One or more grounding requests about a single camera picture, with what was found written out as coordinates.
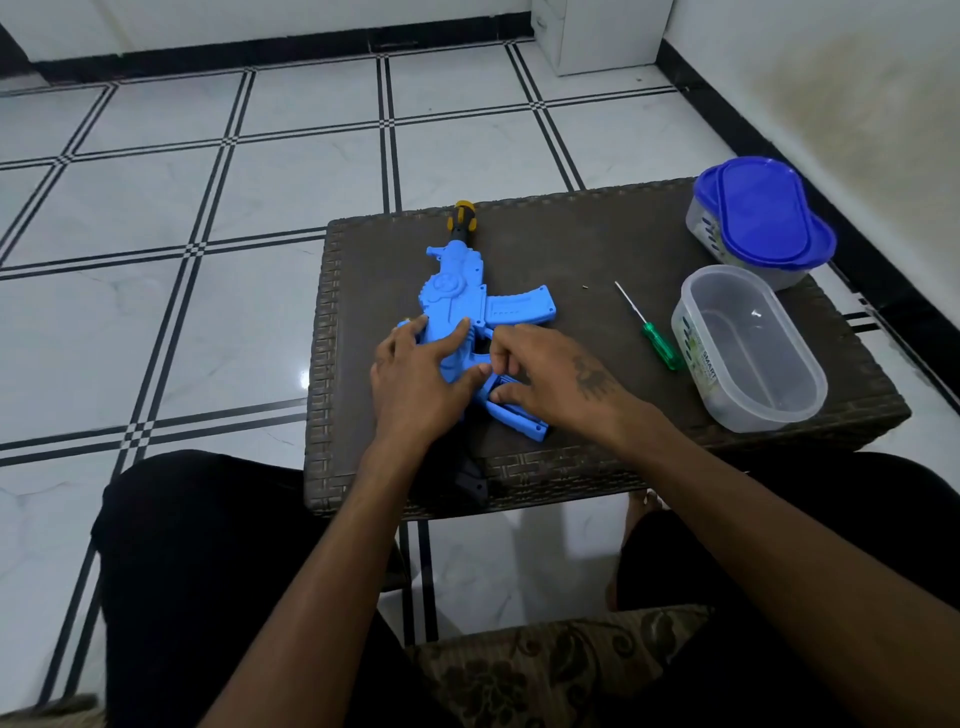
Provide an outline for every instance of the black and white floor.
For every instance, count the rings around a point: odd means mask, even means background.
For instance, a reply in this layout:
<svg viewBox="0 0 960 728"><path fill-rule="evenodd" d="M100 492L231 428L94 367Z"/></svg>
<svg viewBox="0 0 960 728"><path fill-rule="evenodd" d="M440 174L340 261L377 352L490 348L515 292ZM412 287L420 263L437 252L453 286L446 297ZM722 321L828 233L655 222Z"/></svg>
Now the black and white floor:
<svg viewBox="0 0 960 728"><path fill-rule="evenodd" d="M657 68L559 79L529 42L0 93L0 713L103 688L88 532L112 474L178 448L301 467L328 221L731 155ZM914 412L871 447L960 487L960 418L814 275ZM417 641L602 611L624 508L403 526L413 608L381 609Z"/></svg>

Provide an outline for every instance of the person's left hand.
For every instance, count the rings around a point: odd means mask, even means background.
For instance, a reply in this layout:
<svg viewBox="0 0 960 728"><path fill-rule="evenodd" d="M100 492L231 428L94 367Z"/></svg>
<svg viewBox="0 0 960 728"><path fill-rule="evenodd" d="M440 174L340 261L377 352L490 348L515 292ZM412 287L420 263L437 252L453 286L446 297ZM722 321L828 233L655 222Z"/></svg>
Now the person's left hand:
<svg viewBox="0 0 960 728"><path fill-rule="evenodd" d="M426 320L420 316L391 331L376 348L370 368L377 439L422 452L456 424L492 372L490 364L478 364L448 384L440 374L440 362L467 338L470 319L461 321L445 339L418 346L416 336Z"/></svg>

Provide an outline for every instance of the person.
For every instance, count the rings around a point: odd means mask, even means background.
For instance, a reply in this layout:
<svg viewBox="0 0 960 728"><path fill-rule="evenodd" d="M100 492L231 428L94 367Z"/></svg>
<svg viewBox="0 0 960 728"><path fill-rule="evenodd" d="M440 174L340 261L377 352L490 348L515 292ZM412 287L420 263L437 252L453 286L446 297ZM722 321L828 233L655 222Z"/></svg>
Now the person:
<svg viewBox="0 0 960 728"><path fill-rule="evenodd" d="M158 455L107 487L93 539L110 725L458 725L376 604L420 461L491 368L530 381L495 401L609 449L670 506L631 499L616 606L714 608L618 719L960 723L960 498L937 476L870 453L746 474L556 330L499 327L492 364L447 384L438 364L468 321L417 346L424 324L376 349L375 436L332 521L303 508L300 472L224 455Z"/></svg>

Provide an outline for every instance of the container with blue lid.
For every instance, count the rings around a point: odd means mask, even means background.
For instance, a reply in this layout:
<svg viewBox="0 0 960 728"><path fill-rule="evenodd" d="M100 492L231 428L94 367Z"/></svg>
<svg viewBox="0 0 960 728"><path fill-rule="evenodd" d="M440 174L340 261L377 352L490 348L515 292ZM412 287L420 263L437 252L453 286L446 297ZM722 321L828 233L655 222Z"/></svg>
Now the container with blue lid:
<svg viewBox="0 0 960 728"><path fill-rule="evenodd" d="M753 271L775 291L836 250L833 231L806 204L800 175L765 157L731 159L700 175L686 226L721 263Z"/></svg>

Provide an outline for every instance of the blue toy gun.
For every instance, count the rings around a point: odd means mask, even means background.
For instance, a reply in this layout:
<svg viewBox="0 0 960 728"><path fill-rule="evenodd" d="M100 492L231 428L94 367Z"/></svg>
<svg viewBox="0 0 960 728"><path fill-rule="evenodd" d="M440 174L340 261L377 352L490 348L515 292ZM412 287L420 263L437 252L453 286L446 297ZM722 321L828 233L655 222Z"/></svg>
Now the blue toy gun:
<svg viewBox="0 0 960 728"><path fill-rule="evenodd" d="M490 355L474 351L478 338L493 337L493 328L501 324L543 324L553 321L557 306L546 286L515 296L488 296L483 282L483 258L467 243L476 230L473 204L461 200L446 220L450 242L442 248L427 248L426 254L440 261L440 272L430 277L420 291L420 307L430 317L420 333L420 342L427 344L443 339L469 317L472 327L467 339L454 354L441 362L440 373L449 382L460 378L465 370L484 362ZM474 395L473 400L504 425L529 438L543 440L547 423L514 404L495 404L490 392L500 384L516 381L510 376L492 374Z"/></svg>

